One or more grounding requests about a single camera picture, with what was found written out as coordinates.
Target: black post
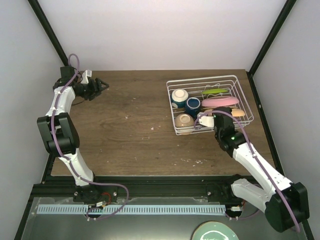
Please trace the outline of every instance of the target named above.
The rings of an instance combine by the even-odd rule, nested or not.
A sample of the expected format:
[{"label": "black post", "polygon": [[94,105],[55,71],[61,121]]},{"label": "black post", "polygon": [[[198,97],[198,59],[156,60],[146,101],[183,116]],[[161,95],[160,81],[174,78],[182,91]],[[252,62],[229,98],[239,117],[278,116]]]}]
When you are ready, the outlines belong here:
[{"label": "black post", "polygon": [[40,21],[43,29],[45,30],[47,36],[49,37],[54,49],[58,53],[63,65],[68,66],[67,55],[66,55],[65,51],[63,50],[62,46],[60,45],[60,42],[59,42],[57,36],[55,35],[54,30],[50,26],[50,23],[49,23],[46,15],[44,13],[44,11],[42,10],[38,0],[28,0],[28,2],[30,4],[30,6],[32,7],[35,15],[39,19],[39,21]]},{"label": "black post", "polygon": [[260,52],[256,56],[256,59],[254,60],[254,63],[252,65],[252,67],[250,68],[249,73],[252,74],[252,76],[255,75],[259,65],[261,64],[262,60],[264,59],[265,55],[267,54],[271,44],[275,40],[279,30],[281,29],[282,25],[284,24],[286,18],[288,17],[288,15],[289,15],[291,9],[293,8],[293,6],[295,5],[296,1],[297,0],[287,0],[285,2],[279,16],[277,17],[277,19],[271,29],[271,31],[269,32],[268,37],[264,41]]}]

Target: brown wood surface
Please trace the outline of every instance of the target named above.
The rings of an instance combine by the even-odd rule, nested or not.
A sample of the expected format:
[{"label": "brown wood surface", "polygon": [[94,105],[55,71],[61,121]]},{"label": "brown wood surface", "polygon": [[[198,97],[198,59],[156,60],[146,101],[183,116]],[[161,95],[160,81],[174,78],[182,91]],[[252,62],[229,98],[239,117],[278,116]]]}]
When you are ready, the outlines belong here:
[{"label": "brown wood surface", "polygon": [[[222,75],[239,78],[254,115],[245,130],[273,165],[246,72],[238,69],[93,72],[93,77],[110,85],[109,90],[93,101],[73,106],[70,112],[88,167],[97,176],[248,174],[219,148],[213,132],[177,136],[173,128],[166,82]],[[56,159],[52,175],[70,172]]]}]

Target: pink plate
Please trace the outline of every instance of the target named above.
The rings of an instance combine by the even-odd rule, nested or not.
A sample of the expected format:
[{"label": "pink plate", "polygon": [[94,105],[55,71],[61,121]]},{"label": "pink plate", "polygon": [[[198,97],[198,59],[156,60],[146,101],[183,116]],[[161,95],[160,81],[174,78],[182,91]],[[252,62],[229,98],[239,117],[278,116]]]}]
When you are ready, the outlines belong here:
[{"label": "pink plate", "polygon": [[223,107],[238,104],[239,100],[234,96],[214,96],[202,101],[203,107]]}]

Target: green object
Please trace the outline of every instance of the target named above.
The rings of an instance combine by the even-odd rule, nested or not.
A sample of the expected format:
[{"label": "green object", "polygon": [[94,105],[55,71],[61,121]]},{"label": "green object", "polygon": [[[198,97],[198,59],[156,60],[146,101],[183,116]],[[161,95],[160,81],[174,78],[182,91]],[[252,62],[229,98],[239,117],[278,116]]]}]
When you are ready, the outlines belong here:
[{"label": "green object", "polygon": [[191,240],[239,240],[239,238],[227,225],[217,221],[207,221],[194,231]]},{"label": "green object", "polygon": [[208,89],[201,92],[201,94],[220,94],[220,93],[227,93],[228,90],[224,88],[214,88],[214,89]]}]

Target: wire basket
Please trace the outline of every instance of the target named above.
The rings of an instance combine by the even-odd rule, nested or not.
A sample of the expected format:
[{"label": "wire basket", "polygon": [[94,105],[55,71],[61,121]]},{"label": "wire basket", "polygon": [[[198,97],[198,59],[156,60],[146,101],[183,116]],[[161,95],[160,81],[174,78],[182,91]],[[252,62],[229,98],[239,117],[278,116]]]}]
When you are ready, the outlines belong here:
[{"label": "wire basket", "polygon": [[[195,97],[200,101],[217,96],[232,96],[239,99],[239,103],[228,106],[231,108],[238,108],[244,111],[245,116],[236,117],[243,127],[247,126],[254,120],[254,115],[250,109],[248,101],[245,94],[240,86],[240,82],[235,75],[225,75],[225,76],[213,76],[213,77],[202,77],[193,79],[182,79],[182,80],[171,80],[166,82],[166,88],[168,91],[168,97],[171,108],[172,123],[174,127],[175,134],[183,135],[186,133],[199,134],[214,131],[213,127],[206,127],[197,124],[196,127],[201,127],[195,129],[193,126],[190,127],[176,127],[175,118],[184,113],[184,108],[174,108],[171,105],[170,95],[175,89],[184,89],[188,92],[189,98]],[[204,90],[208,89],[226,89],[228,92],[217,93],[217,94],[202,94]],[[239,128],[238,124],[234,122],[235,128]]]}]

